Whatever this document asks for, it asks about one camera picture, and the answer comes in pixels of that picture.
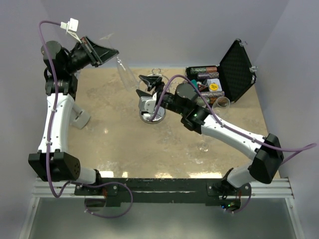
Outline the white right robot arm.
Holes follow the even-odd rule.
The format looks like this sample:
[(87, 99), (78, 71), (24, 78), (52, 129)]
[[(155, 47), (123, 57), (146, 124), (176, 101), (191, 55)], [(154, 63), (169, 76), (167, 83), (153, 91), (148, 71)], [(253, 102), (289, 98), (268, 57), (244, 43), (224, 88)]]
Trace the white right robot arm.
[(246, 166), (230, 169), (223, 177), (222, 190), (226, 195), (234, 195), (241, 186), (253, 181), (272, 182), (284, 159), (275, 135), (248, 132), (217, 116), (210, 106), (200, 106), (200, 92), (192, 82), (179, 84), (172, 94), (160, 75), (139, 75), (139, 79), (147, 86), (146, 92), (136, 90), (140, 116), (145, 122), (160, 122), (167, 110), (172, 111), (181, 115), (181, 123), (188, 130), (222, 141), (251, 160)]

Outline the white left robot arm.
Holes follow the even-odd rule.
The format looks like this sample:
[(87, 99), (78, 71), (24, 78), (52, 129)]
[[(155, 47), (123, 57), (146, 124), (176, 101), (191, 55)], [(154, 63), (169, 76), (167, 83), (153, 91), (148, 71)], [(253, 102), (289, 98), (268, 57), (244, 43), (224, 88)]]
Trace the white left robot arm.
[(99, 195), (103, 183), (98, 180), (98, 171), (82, 167), (79, 159), (68, 153), (69, 126), (82, 129), (90, 120), (90, 114), (75, 103), (78, 86), (75, 74), (87, 65), (103, 65), (119, 51), (84, 36), (71, 51), (57, 41), (48, 41), (41, 53), (46, 65), (47, 116), (38, 150), (28, 157), (29, 165), (42, 181), (82, 183), (91, 195)]

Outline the clear wine glass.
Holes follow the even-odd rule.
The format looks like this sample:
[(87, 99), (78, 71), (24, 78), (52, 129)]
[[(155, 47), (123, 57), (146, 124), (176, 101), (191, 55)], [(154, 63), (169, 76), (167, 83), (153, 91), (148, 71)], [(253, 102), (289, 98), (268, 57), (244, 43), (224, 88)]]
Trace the clear wine glass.
[(202, 135), (197, 147), (201, 152), (207, 152), (209, 150), (208, 137)]
[(227, 97), (219, 97), (213, 103), (212, 110), (219, 117), (224, 117), (227, 115), (230, 108), (230, 100)]
[(129, 92), (135, 91), (138, 87), (138, 81), (130, 67), (120, 58), (119, 54), (116, 56), (116, 66), (125, 89)]

